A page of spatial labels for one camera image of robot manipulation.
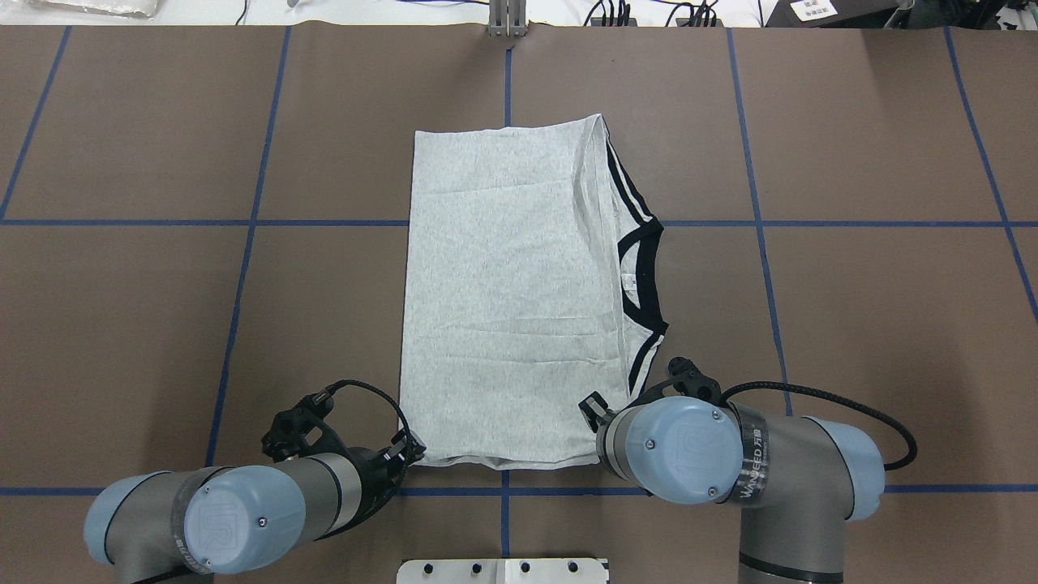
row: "metal bracket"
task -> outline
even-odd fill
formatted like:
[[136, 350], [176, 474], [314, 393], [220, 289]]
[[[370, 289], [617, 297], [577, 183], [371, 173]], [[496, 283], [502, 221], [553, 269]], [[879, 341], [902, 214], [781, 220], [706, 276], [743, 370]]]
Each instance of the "metal bracket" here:
[[526, 35], [526, 0], [489, 0], [491, 36]]
[[397, 572], [397, 584], [608, 584], [609, 560], [529, 558], [409, 560]]

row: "black cable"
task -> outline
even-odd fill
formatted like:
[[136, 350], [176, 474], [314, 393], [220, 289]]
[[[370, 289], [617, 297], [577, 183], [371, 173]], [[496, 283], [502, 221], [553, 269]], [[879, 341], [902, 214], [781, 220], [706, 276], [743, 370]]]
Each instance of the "black cable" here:
[[879, 412], [878, 410], [873, 410], [868, 406], [863, 406], [854, 400], [847, 399], [843, 396], [838, 396], [829, 392], [824, 392], [822, 390], [816, 390], [814, 388], [808, 388], [804, 386], [795, 386], [793, 384], [781, 384], [778, 382], [750, 382], [748, 384], [740, 384], [734, 388], [728, 390], [720, 396], [721, 404], [728, 404], [728, 400], [736, 394], [742, 392], [747, 392], [749, 390], [775, 390], [780, 392], [789, 392], [791, 394], [799, 394], [809, 397], [814, 397], [818, 399], [824, 399], [826, 401], [831, 401], [838, 404], [844, 408], [849, 408], [854, 412], [859, 412], [866, 416], [879, 420], [880, 422], [886, 424], [887, 426], [894, 428], [901, 438], [904, 439], [905, 444], [908, 446], [908, 453], [902, 456], [900, 460], [894, 463], [886, 463], [883, 465], [884, 471], [896, 471], [898, 469], [903, 469], [916, 460], [916, 455], [919, 454], [919, 447], [916, 445], [916, 437], [911, 436], [908, 428], [904, 427], [904, 424], [898, 422], [894, 418]]
[[242, 24], [242, 21], [245, 19], [245, 12], [247, 12], [248, 10], [249, 10], [249, 0], [244, 0], [242, 2], [242, 15], [238, 17], [237, 21], [235, 21], [235, 26]]
[[685, 26], [699, 27], [700, 24], [703, 22], [703, 13], [706, 12], [706, 10], [707, 10], [706, 3], [700, 4], [700, 6], [695, 8], [695, 13], [692, 15], [692, 18], [688, 19], [688, 22], [685, 23]]
[[605, 4], [602, 4], [602, 0], [598, 0], [598, 2], [595, 2], [591, 9], [588, 10], [588, 18], [584, 19], [584, 23], [580, 26], [588, 26], [588, 23], [591, 22], [591, 16], [595, 13], [595, 8], [599, 6], [602, 6], [602, 21], [605, 22]]
[[159, 582], [165, 582], [166, 580], [172, 580], [173, 578], [180, 578], [181, 576], [187, 576], [189, 574], [194, 574], [191, 568], [181, 564], [169, 572], [164, 572], [162, 574], [157, 574], [149, 578], [143, 580], [138, 580], [133, 584], [158, 584]]
[[325, 537], [331, 537], [332, 535], [337, 535], [338, 533], [342, 533], [347, 529], [352, 529], [364, 523], [365, 521], [367, 521], [368, 518], [378, 512], [379, 509], [385, 506], [385, 504], [388, 503], [390, 499], [392, 499], [393, 497], [397, 496], [398, 493], [400, 493], [400, 488], [404, 483], [404, 477], [407, 476], [407, 468], [411, 466], [411, 464], [414, 463], [415, 461], [412, 453], [414, 452], [414, 447], [417, 445], [417, 441], [414, 440], [414, 435], [411, 434], [411, 426], [408, 425], [407, 423], [407, 417], [404, 416], [404, 412], [400, 409], [400, 406], [397, 404], [397, 400], [394, 400], [388, 394], [376, 388], [375, 386], [371, 384], [365, 384], [364, 382], [358, 382], [357, 380], [339, 380], [338, 382], [335, 382], [334, 384], [325, 388], [325, 391], [328, 392], [329, 396], [333, 396], [335, 395], [335, 392], [348, 386], [353, 386], [355, 388], [367, 390], [373, 394], [379, 396], [380, 398], [385, 400], [386, 404], [392, 407], [393, 412], [397, 413], [397, 418], [400, 420], [401, 427], [404, 430], [404, 467], [400, 471], [400, 477], [398, 477], [397, 480], [393, 481], [392, 486], [389, 488], [389, 490], [385, 493], [385, 495], [383, 495], [382, 499], [380, 499], [375, 504], [375, 506], [368, 509], [367, 512], [365, 512], [364, 515], [360, 516], [359, 518], [355, 518], [354, 520], [350, 521], [350, 523], [344, 525], [343, 527], [336, 529], [335, 531], [323, 535], [321, 537], [322, 539], [324, 539]]
[[663, 25], [664, 27], [671, 26], [671, 21], [674, 20], [674, 13], [677, 12], [678, 8], [681, 8], [682, 6], [688, 6], [688, 20], [692, 20], [692, 11], [695, 9], [695, 6], [693, 6], [691, 2], [678, 2], [674, 5], [674, 8], [671, 9], [671, 16], [666, 17], [666, 24]]
[[706, 6], [706, 10], [703, 11], [702, 26], [704, 27], [717, 26], [717, 10], [713, 9], [713, 7], [717, 5], [717, 2], [720, 2], [720, 0], [714, 0], [709, 4], [703, 2], [703, 5]]

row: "gray robot arm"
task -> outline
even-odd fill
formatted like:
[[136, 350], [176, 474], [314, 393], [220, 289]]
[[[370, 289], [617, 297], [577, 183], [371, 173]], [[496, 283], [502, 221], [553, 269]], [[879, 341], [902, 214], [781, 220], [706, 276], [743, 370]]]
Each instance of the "gray robot arm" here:
[[[740, 584], [843, 582], [845, 523], [875, 512], [885, 484], [884, 465], [868, 435], [846, 424], [766, 416], [731, 402], [688, 360], [672, 361], [671, 373], [668, 382], [620, 412], [609, 410], [597, 392], [581, 402], [605, 467], [673, 503], [741, 507]], [[663, 388], [672, 385], [681, 395], [663, 397]], [[839, 401], [896, 424], [905, 437], [908, 456], [887, 469], [911, 462], [914, 440], [904, 426]]]
[[[390, 446], [346, 447], [324, 423], [346, 386], [378, 393], [401, 418]], [[306, 440], [313, 429], [321, 437]], [[211, 582], [268, 565], [294, 548], [359, 525], [399, 490], [425, 446], [391, 398], [343, 381], [274, 418], [263, 438], [275, 464], [159, 472], [115, 482], [84, 525], [90, 555], [113, 564], [119, 584]]]

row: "blue tape line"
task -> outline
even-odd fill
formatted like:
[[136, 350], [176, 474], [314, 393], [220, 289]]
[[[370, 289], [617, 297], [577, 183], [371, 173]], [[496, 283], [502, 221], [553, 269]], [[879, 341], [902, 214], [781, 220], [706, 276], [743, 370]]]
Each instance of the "blue tape line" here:
[[883, 493], [1038, 493], [1038, 484], [889, 484]]
[[1001, 227], [1000, 221], [764, 220], [766, 227]]
[[755, 221], [740, 219], [691, 219], [660, 221], [664, 227], [753, 227]]
[[260, 226], [406, 227], [407, 219], [258, 219]]
[[[97, 497], [104, 491], [100, 486], [5, 486], [0, 497]], [[889, 484], [887, 495], [939, 494], [939, 493], [1038, 493], [1038, 484]], [[400, 497], [499, 497], [498, 488], [434, 486], [402, 489]], [[527, 486], [510, 488], [509, 497], [645, 497], [640, 489], [624, 486]], [[501, 532], [508, 544], [508, 535]]]
[[[739, 111], [739, 132], [742, 134], [742, 155], [746, 162], [746, 177], [749, 179], [749, 199], [754, 204], [754, 224], [757, 227], [757, 247], [761, 252], [761, 268], [764, 270], [764, 289], [768, 297], [768, 313], [771, 315], [771, 337], [775, 352], [778, 354], [778, 367], [782, 369], [782, 381], [789, 383], [786, 373], [786, 353], [782, 346], [782, 331], [778, 329], [778, 311], [775, 309], [774, 287], [771, 285], [771, 266], [768, 263], [767, 244], [764, 241], [764, 221], [761, 218], [761, 201], [757, 195], [757, 177], [754, 172], [754, 158], [749, 152], [749, 131], [746, 128], [746, 110], [742, 104], [742, 86], [739, 83], [739, 64], [735, 58], [735, 35], [731, 28], [726, 28], [728, 34], [728, 56], [732, 65], [732, 83], [735, 86], [735, 104]], [[793, 415], [793, 399], [789, 392], [783, 392], [786, 398], [786, 416]]]
[[277, 66], [277, 80], [274, 82], [274, 96], [270, 105], [270, 117], [267, 120], [267, 137], [264, 140], [263, 157], [260, 160], [260, 174], [256, 176], [255, 196], [252, 199], [252, 214], [249, 218], [249, 232], [245, 237], [245, 251], [242, 253], [242, 269], [238, 274], [238, 288], [235, 290], [235, 308], [230, 313], [230, 331], [227, 333], [227, 346], [223, 352], [223, 366], [220, 370], [220, 386], [216, 392], [216, 406], [213, 408], [213, 425], [209, 433], [209, 448], [206, 450], [206, 466], [212, 467], [216, 457], [216, 443], [220, 436], [220, 422], [223, 419], [223, 404], [227, 395], [227, 381], [230, 377], [230, 354], [235, 350], [238, 337], [238, 322], [242, 310], [242, 291], [245, 289], [245, 276], [249, 270], [252, 255], [252, 241], [255, 238], [256, 223], [260, 215], [260, 202], [263, 198], [264, 180], [267, 176], [267, 162], [270, 159], [270, 144], [274, 138], [274, 121], [277, 119], [277, 102], [281, 94], [281, 81], [284, 79], [284, 63], [289, 57], [289, 41], [292, 39], [292, 27], [284, 27], [284, 39], [281, 41], [281, 59]]
[[955, 55], [955, 44], [952, 41], [952, 29], [945, 27], [945, 41], [948, 44], [948, 55], [952, 59], [952, 71], [955, 73], [955, 83], [959, 86], [959, 98], [962, 99], [962, 109], [965, 110], [966, 119], [969, 121], [969, 130], [973, 131], [974, 141], [977, 142], [977, 151], [980, 160], [984, 164], [984, 173], [987, 174], [988, 185], [991, 187], [991, 194], [994, 196], [994, 204], [999, 207], [999, 216], [1002, 217], [1002, 224], [1006, 229], [1006, 238], [1009, 239], [1009, 247], [1013, 250], [1013, 259], [1016, 261], [1016, 270], [1020, 273], [1020, 280], [1023, 282], [1023, 294], [1031, 305], [1031, 314], [1035, 323], [1038, 324], [1038, 301], [1035, 300], [1034, 287], [1031, 286], [1031, 278], [1028, 277], [1027, 268], [1023, 266], [1023, 257], [1016, 246], [1016, 237], [1013, 235], [1013, 227], [1009, 222], [1009, 215], [1006, 213], [1006, 205], [1002, 200], [1002, 193], [999, 192], [999, 185], [994, 180], [994, 172], [991, 171], [991, 163], [987, 158], [987, 149], [984, 147], [984, 140], [980, 137], [980, 129], [977, 128], [977, 120], [974, 118], [973, 108], [969, 107], [969, 98], [966, 96], [966, 88], [962, 83], [962, 72], [959, 71], [959, 59]]
[[504, 127], [512, 126], [512, 49], [504, 51]]
[[413, 486], [400, 490], [401, 497], [500, 497], [497, 486]]
[[511, 490], [513, 497], [646, 497], [632, 486], [528, 486]]
[[28, 226], [245, 226], [248, 219], [0, 219], [3, 225]]
[[[257, 226], [406, 227], [407, 219], [256, 219]], [[672, 219], [667, 227], [756, 227], [746, 219]], [[25, 226], [248, 226], [249, 219], [0, 219], [0, 225]], [[765, 227], [966, 227], [1003, 228], [1002, 221], [859, 221], [763, 219]], [[1013, 227], [1038, 227], [1038, 221], [1009, 221]]]
[[511, 497], [512, 473], [501, 471], [501, 557], [512, 557]]
[[58, 44], [58, 52], [54, 55], [54, 62], [51, 63], [51, 72], [47, 74], [47, 82], [44, 83], [44, 90], [39, 93], [39, 101], [36, 102], [36, 110], [32, 112], [29, 129], [25, 132], [25, 139], [22, 140], [22, 149], [18, 151], [15, 169], [10, 172], [10, 179], [7, 180], [7, 190], [4, 192], [3, 201], [0, 202], [0, 219], [7, 213], [10, 197], [15, 195], [15, 184], [18, 182], [18, 175], [22, 172], [22, 164], [25, 162], [25, 156], [29, 152], [29, 144], [32, 143], [32, 136], [36, 133], [36, 123], [39, 121], [39, 115], [44, 112], [44, 105], [47, 103], [47, 95], [50, 94], [51, 86], [54, 84], [54, 77], [57, 76], [58, 65], [61, 63], [64, 49], [69, 45], [70, 34], [72, 34], [72, 27], [66, 26], [64, 33], [61, 35], [61, 43]]

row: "white label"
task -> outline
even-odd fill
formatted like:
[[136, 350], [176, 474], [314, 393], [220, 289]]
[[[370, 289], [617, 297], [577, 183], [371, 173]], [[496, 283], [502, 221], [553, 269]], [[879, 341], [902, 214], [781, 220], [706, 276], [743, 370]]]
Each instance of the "white label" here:
[[800, 22], [816, 21], [837, 16], [837, 9], [829, 0], [800, 0], [790, 4]]
[[620, 274], [620, 282], [621, 285], [623, 285], [625, 291], [638, 290], [638, 276], [633, 273]]

